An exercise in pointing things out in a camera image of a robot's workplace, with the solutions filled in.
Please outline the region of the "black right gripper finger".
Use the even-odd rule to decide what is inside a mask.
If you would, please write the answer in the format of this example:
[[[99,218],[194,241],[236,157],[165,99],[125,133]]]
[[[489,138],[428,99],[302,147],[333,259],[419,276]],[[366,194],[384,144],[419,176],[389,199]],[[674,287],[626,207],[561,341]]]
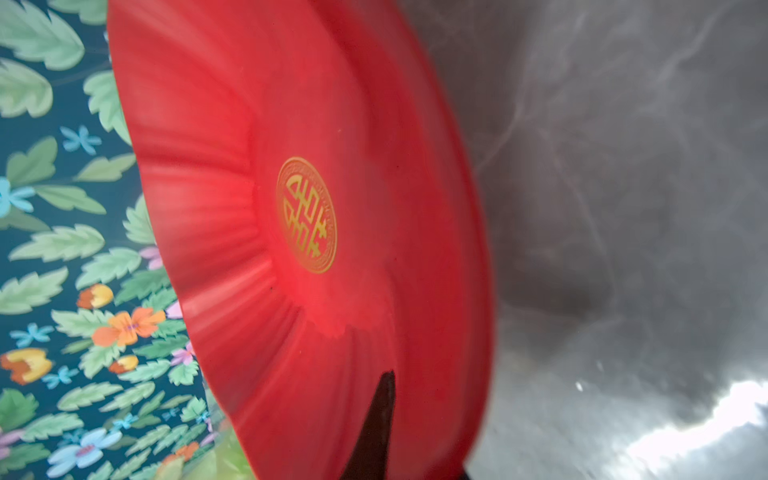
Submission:
[[[342,480],[387,478],[389,445],[396,399],[395,372],[381,375]]]

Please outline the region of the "red flower-shaped plate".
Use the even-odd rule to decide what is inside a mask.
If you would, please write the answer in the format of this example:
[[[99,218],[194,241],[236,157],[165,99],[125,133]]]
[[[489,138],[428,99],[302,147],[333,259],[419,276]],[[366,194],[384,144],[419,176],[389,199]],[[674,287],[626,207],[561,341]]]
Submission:
[[[204,378],[260,479],[458,479],[494,289],[458,126],[393,1],[112,1],[118,93]]]

